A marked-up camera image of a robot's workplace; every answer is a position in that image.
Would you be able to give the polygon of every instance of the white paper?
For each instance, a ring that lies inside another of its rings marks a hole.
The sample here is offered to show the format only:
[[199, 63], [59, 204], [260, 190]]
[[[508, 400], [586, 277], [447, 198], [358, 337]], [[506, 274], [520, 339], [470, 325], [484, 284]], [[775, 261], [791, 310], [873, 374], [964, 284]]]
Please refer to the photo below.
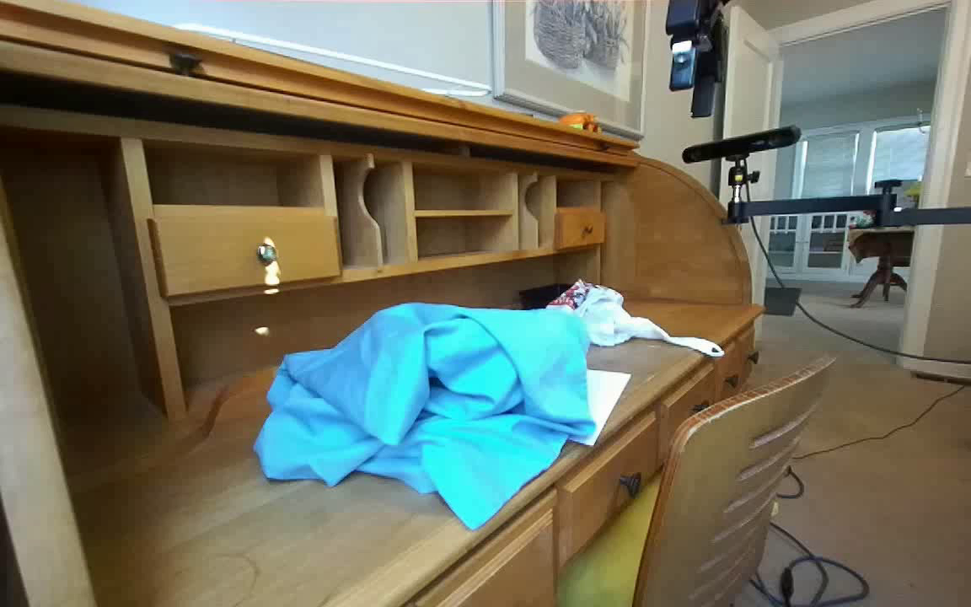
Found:
[[579, 446], [595, 446], [600, 433], [607, 428], [630, 374], [621, 371], [586, 371], [586, 399], [591, 399], [591, 417], [595, 417], [595, 434], [585, 437]]

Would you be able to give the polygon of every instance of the framed picture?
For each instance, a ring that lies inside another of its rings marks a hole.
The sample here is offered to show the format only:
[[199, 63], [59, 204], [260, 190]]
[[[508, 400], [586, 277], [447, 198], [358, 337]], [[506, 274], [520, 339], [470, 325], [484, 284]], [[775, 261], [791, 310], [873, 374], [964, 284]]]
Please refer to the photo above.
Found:
[[494, 99], [643, 132], [643, 0], [494, 0]]

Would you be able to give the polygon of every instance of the gray carpet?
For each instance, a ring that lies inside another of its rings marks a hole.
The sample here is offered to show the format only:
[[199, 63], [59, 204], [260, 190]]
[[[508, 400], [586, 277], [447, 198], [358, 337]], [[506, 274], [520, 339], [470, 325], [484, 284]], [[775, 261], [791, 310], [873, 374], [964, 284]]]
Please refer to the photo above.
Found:
[[[854, 286], [802, 286], [802, 307], [863, 339], [898, 347], [905, 292], [854, 307]], [[802, 313], [766, 316], [755, 385], [811, 355], [834, 355], [825, 403], [800, 437], [802, 500], [783, 500], [775, 521], [813, 554], [861, 569], [863, 605], [971, 607], [971, 385], [913, 379], [892, 355], [849, 344]], [[775, 585], [795, 546], [774, 533], [762, 572]], [[818, 591], [813, 566], [800, 569], [795, 605]], [[858, 583], [830, 572], [822, 599]], [[755, 591], [742, 607], [770, 605]]]

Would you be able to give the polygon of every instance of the blue cloth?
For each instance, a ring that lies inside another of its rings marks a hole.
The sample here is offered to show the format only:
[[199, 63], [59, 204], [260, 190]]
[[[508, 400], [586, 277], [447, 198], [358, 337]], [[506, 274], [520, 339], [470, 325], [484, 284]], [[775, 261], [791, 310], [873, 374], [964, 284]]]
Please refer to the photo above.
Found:
[[568, 310], [377, 310], [338, 347], [283, 357], [255, 446], [260, 467], [328, 487], [402, 479], [478, 528], [595, 433], [586, 347]]

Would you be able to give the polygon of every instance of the chair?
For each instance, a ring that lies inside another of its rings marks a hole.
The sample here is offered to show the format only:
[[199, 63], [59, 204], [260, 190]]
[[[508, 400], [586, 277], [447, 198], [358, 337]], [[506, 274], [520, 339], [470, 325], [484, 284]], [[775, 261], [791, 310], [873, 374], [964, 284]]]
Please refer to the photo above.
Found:
[[692, 413], [665, 472], [561, 572], [562, 607], [713, 607], [751, 579], [780, 479], [818, 412], [825, 369]]

